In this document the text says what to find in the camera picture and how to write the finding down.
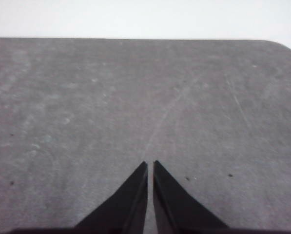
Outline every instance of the white background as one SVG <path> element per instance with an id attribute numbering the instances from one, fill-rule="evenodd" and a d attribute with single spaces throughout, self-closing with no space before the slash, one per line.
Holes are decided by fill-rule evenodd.
<path id="1" fill-rule="evenodd" d="M 291 0 L 0 0 L 0 37 L 264 39 L 291 48 Z"/>

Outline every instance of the scratch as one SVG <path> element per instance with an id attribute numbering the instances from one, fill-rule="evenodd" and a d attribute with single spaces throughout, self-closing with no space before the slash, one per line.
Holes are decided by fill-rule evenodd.
<path id="1" fill-rule="evenodd" d="M 243 111 L 243 109 L 242 109 L 241 104 L 239 104 L 239 101 L 238 101 L 238 99 L 237 99 L 237 96 L 235 95 L 234 88 L 231 86 L 231 84 L 230 84 L 230 82 L 229 82 L 228 80 L 227 80 L 227 83 L 228 83 L 228 85 L 229 85 L 230 92 L 231 92 L 231 94 L 233 95 L 233 98 L 234 98 L 234 100 L 235 100 L 235 102 L 236 102 L 236 104 L 237 104 L 237 106 L 238 106 L 238 109 L 239 109 L 239 111 L 240 111 L 240 113 L 241 113 L 241 115 L 242 115 L 244 121 L 245 121 L 246 124 L 247 124 L 247 127 L 250 127 L 251 125 L 250 125 L 248 119 L 246 118 L 246 115 L 245 115 L 245 113 L 244 113 L 244 111 Z"/>
<path id="2" fill-rule="evenodd" d="M 162 115 L 162 117 L 157 121 L 157 124 L 155 125 L 155 128 L 153 130 L 153 133 L 151 134 L 148 143 L 145 146 L 145 149 L 143 150 L 142 153 L 142 157 L 144 156 L 144 154 L 148 151 L 148 149 L 151 147 L 151 145 L 153 144 L 153 140 L 155 138 L 155 136 L 157 135 L 157 133 L 160 131 L 160 128 L 163 124 L 163 122 L 166 120 L 166 118 L 168 117 L 170 111 L 175 107 L 175 105 L 177 104 L 177 102 L 184 96 L 187 95 L 187 93 L 190 91 L 191 87 L 193 84 L 195 84 L 198 81 L 198 79 L 195 79 L 191 84 L 189 84 L 187 87 L 183 88 L 180 92 L 180 94 L 173 99 L 167 106 L 167 108 L 165 109 L 164 114 Z"/>

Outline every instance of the worn surface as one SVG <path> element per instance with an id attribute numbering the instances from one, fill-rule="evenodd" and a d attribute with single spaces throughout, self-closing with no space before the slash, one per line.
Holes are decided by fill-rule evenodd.
<path id="1" fill-rule="evenodd" d="M 291 50 L 0 39 L 0 232 L 74 226 L 156 159 L 229 226 L 291 229 Z"/>

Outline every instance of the dust spot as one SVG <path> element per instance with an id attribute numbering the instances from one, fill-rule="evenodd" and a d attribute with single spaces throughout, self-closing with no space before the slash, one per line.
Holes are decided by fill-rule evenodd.
<path id="1" fill-rule="evenodd" d="M 71 120 L 69 118 L 65 118 L 62 121 L 62 124 L 68 124 Z"/>
<path id="2" fill-rule="evenodd" d="M 35 148 L 37 148 L 37 149 L 40 149 L 40 146 L 37 145 L 37 144 L 32 144 L 32 147 L 35 147 Z"/>
<path id="3" fill-rule="evenodd" d="M 66 88 L 69 88 L 69 89 L 74 89 L 74 88 L 76 88 L 77 86 L 78 86 L 78 84 L 77 83 L 75 83 L 75 82 L 71 82 L 71 83 L 69 83 L 69 84 L 66 84 L 66 85 L 64 85 Z"/>
<path id="4" fill-rule="evenodd" d="M 43 137 L 43 141 L 49 143 L 52 141 L 52 137 L 50 135 L 45 135 Z"/>
<path id="5" fill-rule="evenodd" d="M 32 150 L 26 153 L 27 156 L 29 157 L 34 157 L 37 155 L 37 151 L 36 150 Z"/>

